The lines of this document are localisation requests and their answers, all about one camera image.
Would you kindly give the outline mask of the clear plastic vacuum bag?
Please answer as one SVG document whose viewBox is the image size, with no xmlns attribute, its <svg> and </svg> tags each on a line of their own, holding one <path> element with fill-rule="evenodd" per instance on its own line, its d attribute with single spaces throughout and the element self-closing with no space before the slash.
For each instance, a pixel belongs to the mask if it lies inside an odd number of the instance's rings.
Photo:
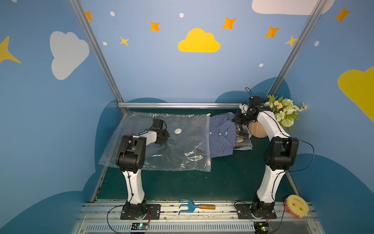
<svg viewBox="0 0 374 234">
<path fill-rule="evenodd" d="M 123 136 L 140 137 L 154 131 L 154 121 L 163 121 L 157 140 L 146 147 L 143 170 L 211 171 L 209 150 L 210 115 L 153 114 L 129 112 L 112 134 L 100 160 L 103 166 L 116 168 Z"/>
</svg>

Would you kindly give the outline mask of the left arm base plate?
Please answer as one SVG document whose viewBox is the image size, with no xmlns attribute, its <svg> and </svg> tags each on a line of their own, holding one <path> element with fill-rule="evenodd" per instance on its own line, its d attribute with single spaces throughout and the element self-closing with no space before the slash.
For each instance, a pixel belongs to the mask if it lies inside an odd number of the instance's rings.
<svg viewBox="0 0 374 234">
<path fill-rule="evenodd" d="M 120 215 L 121 220 L 158 220 L 160 218 L 161 205 L 160 204 L 131 204 L 126 203 Z"/>
</svg>

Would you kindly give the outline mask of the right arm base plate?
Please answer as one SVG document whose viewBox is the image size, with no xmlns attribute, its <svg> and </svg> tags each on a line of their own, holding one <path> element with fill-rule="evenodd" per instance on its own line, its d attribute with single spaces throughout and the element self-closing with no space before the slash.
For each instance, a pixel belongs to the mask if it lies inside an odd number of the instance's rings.
<svg viewBox="0 0 374 234">
<path fill-rule="evenodd" d="M 261 210 L 252 208 L 252 205 L 246 203 L 234 203 L 238 219 L 276 219 L 274 210 Z"/>
</svg>

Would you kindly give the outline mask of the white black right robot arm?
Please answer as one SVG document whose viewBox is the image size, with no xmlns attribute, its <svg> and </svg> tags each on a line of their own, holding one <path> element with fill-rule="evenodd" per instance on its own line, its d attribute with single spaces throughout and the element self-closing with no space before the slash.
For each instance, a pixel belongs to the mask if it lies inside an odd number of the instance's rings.
<svg viewBox="0 0 374 234">
<path fill-rule="evenodd" d="M 248 104 L 239 105 L 234 122 L 258 122 L 264 128 L 269 144 L 264 153 L 265 174 L 251 205 L 251 213 L 261 218 L 274 212 L 278 186 L 284 174 L 295 164 L 299 139 L 291 137 L 276 121 L 269 106 L 261 103 L 259 96 L 250 97 Z"/>
</svg>

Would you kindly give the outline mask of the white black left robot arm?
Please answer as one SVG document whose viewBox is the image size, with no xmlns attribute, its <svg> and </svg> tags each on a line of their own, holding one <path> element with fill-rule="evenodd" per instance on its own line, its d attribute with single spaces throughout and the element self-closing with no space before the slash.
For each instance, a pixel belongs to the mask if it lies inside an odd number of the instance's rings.
<svg viewBox="0 0 374 234">
<path fill-rule="evenodd" d="M 122 137 L 116 166 L 121 170 L 127 186 L 128 197 L 123 206 L 125 219 L 143 219 L 147 215 L 147 202 L 141 180 L 146 147 L 153 143 L 161 145 L 169 137 L 167 124 L 161 119 L 154 119 L 150 129 L 141 134 Z"/>
</svg>

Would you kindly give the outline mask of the blue checked shirt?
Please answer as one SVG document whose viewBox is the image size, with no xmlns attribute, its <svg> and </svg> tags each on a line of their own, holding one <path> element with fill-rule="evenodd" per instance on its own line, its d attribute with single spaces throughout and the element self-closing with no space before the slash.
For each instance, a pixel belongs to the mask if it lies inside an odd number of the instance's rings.
<svg viewBox="0 0 374 234">
<path fill-rule="evenodd" d="M 197 149 L 211 158 L 225 157 L 233 154 L 236 141 L 236 129 L 233 113 L 208 116 L 209 127 L 202 133 Z"/>
</svg>

